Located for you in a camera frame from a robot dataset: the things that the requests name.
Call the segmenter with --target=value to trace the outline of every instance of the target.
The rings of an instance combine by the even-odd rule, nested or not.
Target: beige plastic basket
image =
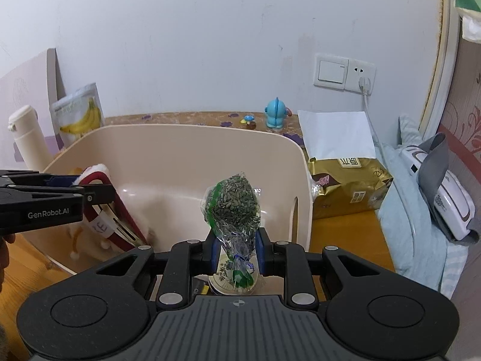
[[[286,137],[197,125],[106,126],[77,141],[45,172],[65,174],[98,163],[109,168],[141,230],[155,235],[158,251],[183,240],[205,239],[209,227],[200,209],[205,190],[241,171],[261,189],[262,224],[271,240],[309,248],[310,176],[301,149]],[[80,259],[71,259],[68,226],[30,231],[25,237],[74,272],[115,254],[100,247],[97,235],[84,231],[78,239]]]

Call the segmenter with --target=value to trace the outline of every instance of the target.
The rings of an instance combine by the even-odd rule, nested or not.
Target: white cable
[[[387,157],[384,155],[384,149],[382,147],[381,141],[379,140],[378,134],[376,133],[376,129],[374,128],[374,125],[372,124],[371,118],[369,117],[369,109],[367,107],[367,94],[371,88],[371,81],[368,78],[360,78],[359,79],[359,87],[362,90],[362,98],[364,101],[364,109],[366,111],[366,117],[367,121],[369,122],[369,126],[371,127],[372,133],[374,135],[374,141],[375,144],[377,144],[377,147],[379,148],[379,152],[381,153],[381,158],[382,162],[386,166],[386,168],[389,171],[389,162],[387,161]],[[393,177],[393,184],[397,190],[397,193],[399,194],[399,198],[401,199],[401,203],[403,204],[404,211],[406,212],[407,215],[407,220],[409,221],[409,226],[411,227],[411,235],[413,238],[413,260],[415,256],[415,236],[416,236],[416,230],[414,227],[414,222],[411,219],[411,216],[409,215],[408,209],[407,209],[407,200],[404,196],[403,191],[398,187],[396,184],[396,178]]]

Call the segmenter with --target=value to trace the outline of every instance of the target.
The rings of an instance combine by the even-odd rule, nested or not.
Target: blue gripper pad
[[[78,175],[58,175],[51,177],[45,184],[47,187],[70,187]]]
[[[212,244],[212,255],[210,262],[212,264],[212,273],[217,272],[217,266],[219,265],[219,254],[220,251],[220,241],[218,238],[215,239],[214,243]]]
[[[261,234],[259,230],[256,231],[256,255],[257,264],[259,265],[259,273],[265,273],[265,261],[264,261],[264,243],[262,243]]]

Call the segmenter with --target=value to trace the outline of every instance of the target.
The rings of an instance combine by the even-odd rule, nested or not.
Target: human hand
[[[3,279],[5,277],[5,272],[3,269],[5,269],[10,263],[7,243],[12,244],[14,241],[15,235],[3,236],[3,239],[0,237],[0,291],[2,291]]]

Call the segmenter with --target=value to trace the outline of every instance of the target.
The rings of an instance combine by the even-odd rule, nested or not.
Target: white wall
[[[182,110],[361,110],[312,85],[314,54],[373,62],[381,138],[420,120],[440,0],[0,0],[0,76],[57,49],[66,92],[96,81],[106,116]]]

